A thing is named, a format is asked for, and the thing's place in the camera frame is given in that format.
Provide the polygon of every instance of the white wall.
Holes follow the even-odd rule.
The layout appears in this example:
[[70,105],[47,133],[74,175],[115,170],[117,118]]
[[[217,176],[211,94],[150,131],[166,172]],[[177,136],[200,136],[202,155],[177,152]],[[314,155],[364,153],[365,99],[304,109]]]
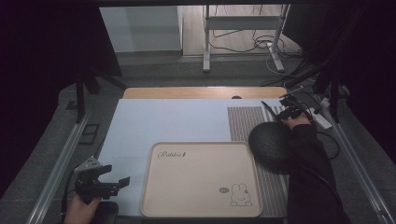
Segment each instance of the white wall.
[[116,52],[181,50],[177,7],[101,7],[100,11]]

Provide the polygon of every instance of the black round object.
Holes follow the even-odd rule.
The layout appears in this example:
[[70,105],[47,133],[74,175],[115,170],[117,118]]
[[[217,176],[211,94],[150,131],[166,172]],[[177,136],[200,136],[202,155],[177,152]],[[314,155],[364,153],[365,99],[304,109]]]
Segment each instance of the black round object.
[[288,142],[291,130],[279,122],[264,122],[250,132],[248,144],[254,157],[272,171],[288,172],[292,168]]

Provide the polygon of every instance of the gray corrugated panel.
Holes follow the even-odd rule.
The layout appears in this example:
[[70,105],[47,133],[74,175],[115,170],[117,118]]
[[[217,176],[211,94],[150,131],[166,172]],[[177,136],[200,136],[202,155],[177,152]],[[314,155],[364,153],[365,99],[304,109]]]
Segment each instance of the gray corrugated panel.
[[[276,113],[282,109],[281,106],[273,107]],[[256,125],[265,121],[273,121],[268,111],[264,111],[263,113],[263,108],[260,106],[229,107],[231,139],[247,142],[250,131]],[[261,217],[285,217],[288,177],[269,172],[259,162],[256,162],[256,166],[262,193]]]

